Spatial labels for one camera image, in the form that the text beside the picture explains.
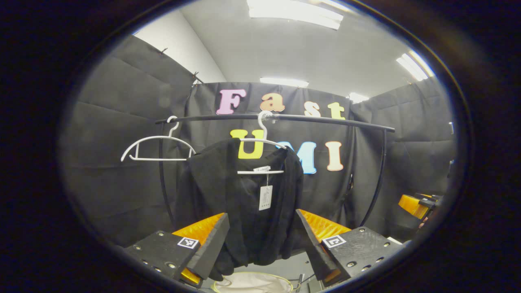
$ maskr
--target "clothes hanger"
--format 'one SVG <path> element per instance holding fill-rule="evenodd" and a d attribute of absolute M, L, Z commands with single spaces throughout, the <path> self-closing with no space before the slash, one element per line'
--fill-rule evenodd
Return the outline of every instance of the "clothes hanger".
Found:
<path fill-rule="evenodd" d="M 170 116 L 168 119 L 167 119 L 167 123 L 170 123 L 170 121 L 174 118 L 177 118 L 176 116 Z M 187 145 L 189 148 L 190 148 L 190 152 L 188 153 L 188 157 L 191 157 L 192 156 L 192 152 L 195 154 L 195 150 L 194 148 L 189 145 L 187 142 L 183 141 L 183 140 L 180 140 L 178 138 L 175 138 L 175 137 L 172 137 L 172 132 L 174 130 L 177 129 L 177 127 L 179 126 L 179 122 L 176 123 L 176 125 L 174 127 L 172 127 L 172 129 L 170 129 L 170 132 L 168 134 L 168 136 L 150 136 L 150 137 L 145 137 L 145 138 L 142 138 L 138 141 L 136 141 L 135 143 L 131 144 L 126 150 L 125 152 L 123 153 L 123 156 L 121 156 L 121 161 L 123 162 L 123 160 L 125 159 L 125 157 L 127 156 L 127 153 L 135 146 L 135 157 L 133 157 L 132 155 L 129 155 L 129 157 L 134 160 L 134 161 L 154 161 L 154 162 L 158 162 L 158 161 L 186 161 L 187 159 L 185 158 L 141 158 L 141 157 L 138 157 L 138 152 L 139 152 L 139 144 L 140 142 L 143 142 L 145 140 L 150 140 L 150 139 L 155 139 L 155 138 L 161 138 L 161 139 L 169 139 L 169 140 L 175 140 L 175 141 L 179 141 L 179 142 L 182 142 L 184 143 L 185 145 Z"/>
<path fill-rule="evenodd" d="M 241 141 L 258 141 L 258 142 L 273 144 L 273 145 L 276 145 L 276 146 L 278 146 L 280 148 L 287 149 L 287 147 L 285 145 L 283 145 L 283 144 L 280 144 L 280 143 L 277 143 L 277 142 L 274 142 L 274 141 L 266 139 L 268 137 L 268 129 L 266 129 L 266 126 L 264 126 L 264 124 L 262 123 L 262 118 L 264 116 L 271 116 L 271 115 L 273 115 L 273 114 L 270 111 L 261 111 L 259 113 L 259 115 L 258 115 L 257 122 L 259 123 L 259 126 L 264 130 L 263 139 L 241 138 Z M 240 175 L 245 175 L 245 174 L 281 174 L 281 173 L 284 173 L 284 171 L 282 171 L 282 170 L 278 170 L 278 171 L 237 171 L 237 174 L 240 174 Z"/>

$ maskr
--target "black jacket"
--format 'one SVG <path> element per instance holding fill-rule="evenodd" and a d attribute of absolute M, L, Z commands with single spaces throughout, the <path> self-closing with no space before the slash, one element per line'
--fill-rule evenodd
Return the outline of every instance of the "black jacket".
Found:
<path fill-rule="evenodd" d="M 235 267 L 268 265 L 279 255 L 289 258 L 296 237 L 293 215 L 300 207 L 303 182 L 299 158 L 290 148 L 280 148 L 260 159 L 240 160 L 240 142 L 237 138 L 221 141 L 189 158 L 174 199 L 176 229 L 228 213 L 230 230 L 210 274 L 215 280 L 232 274 Z M 259 211 L 266 175 L 238 175 L 237 171 L 268 165 L 284 173 L 269 175 L 271 207 Z"/>

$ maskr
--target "fluorescent light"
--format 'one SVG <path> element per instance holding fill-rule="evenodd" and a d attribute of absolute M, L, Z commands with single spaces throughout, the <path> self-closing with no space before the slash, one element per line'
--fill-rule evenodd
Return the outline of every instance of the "fluorescent light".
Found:
<path fill-rule="evenodd" d="M 282 18 L 314 23 L 338 30 L 343 15 L 294 0 L 248 0 L 251 18 Z"/>
<path fill-rule="evenodd" d="M 292 87 L 299 87 L 299 88 L 307 88 L 307 85 L 309 84 L 309 82 L 307 82 L 307 81 L 289 79 L 289 78 L 261 77 L 260 79 L 261 79 L 260 82 L 263 82 L 263 83 L 281 84 L 283 86 L 292 86 Z"/>
<path fill-rule="evenodd" d="M 357 94 L 357 93 L 350 93 L 347 98 L 351 101 L 353 101 L 353 104 L 358 104 L 360 102 L 363 102 L 363 101 L 367 101 L 369 100 L 369 97 L 366 97 L 364 95 L 361 95 L 361 94 Z"/>
<path fill-rule="evenodd" d="M 409 51 L 409 55 L 411 55 L 416 61 L 418 61 L 418 63 L 420 63 L 420 65 L 423 67 L 423 69 L 425 69 L 429 77 L 434 76 L 434 72 L 430 70 L 429 65 L 427 65 L 427 63 L 425 63 L 425 61 L 418 54 L 416 54 L 416 52 Z"/>
<path fill-rule="evenodd" d="M 403 54 L 402 57 L 396 59 L 398 63 L 400 63 L 403 68 L 407 69 L 410 74 L 416 78 L 416 80 L 421 81 L 427 79 L 425 72 L 414 62 L 407 54 Z"/>
<path fill-rule="evenodd" d="M 340 9 L 340 10 L 342 10 L 342 11 L 355 13 L 352 9 L 349 9 L 349 8 L 343 6 L 342 4 L 337 3 L 337 2 L 335 2 L 335 1 L 331 1 L 331 0 L 320 0 L 320 2 L 322 2 L 322 3 L 324 3 L 324 4 L 327 4 L 327 5 L 331 5 L 331 6 L 333 6 L 334 8 Z"/>

